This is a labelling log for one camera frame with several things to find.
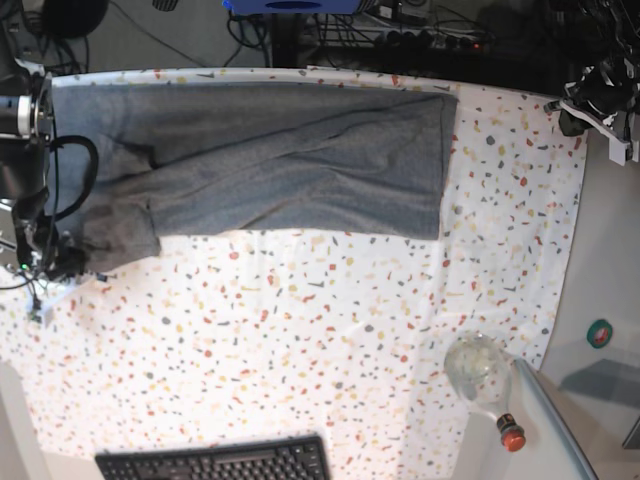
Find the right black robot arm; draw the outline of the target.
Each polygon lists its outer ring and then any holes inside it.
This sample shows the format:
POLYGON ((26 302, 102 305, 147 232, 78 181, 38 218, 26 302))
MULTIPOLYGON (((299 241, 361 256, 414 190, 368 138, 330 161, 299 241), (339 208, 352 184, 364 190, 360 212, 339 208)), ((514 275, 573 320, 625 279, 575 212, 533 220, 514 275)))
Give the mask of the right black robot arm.
POLYGON ((14 276, 4 292, 38 280, 65 282, 87 271, 88 253, 58 229, 75 214, 97 180, 99 154, 80 135, 57 132, 50 68, 18 56, 13 18, 40 29, 42 14, 21 1, 1 4, 1 268, 14 276), (78 197, 61 208, 59 153, 67 146, 86 150, 87 168, 78 197))

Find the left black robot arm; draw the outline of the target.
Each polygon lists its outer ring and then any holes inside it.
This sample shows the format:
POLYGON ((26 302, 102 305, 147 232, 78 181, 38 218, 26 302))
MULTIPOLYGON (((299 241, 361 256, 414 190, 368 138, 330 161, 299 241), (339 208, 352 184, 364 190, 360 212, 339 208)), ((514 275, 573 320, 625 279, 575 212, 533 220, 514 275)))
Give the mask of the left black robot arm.
POLYGON ((639 113, 639 3, 566 1, 578 14, 570 46, 582 75, 566 84, 562 99, 606 127, 624 117, 621 138, 631 139, 631 119, 639 113))

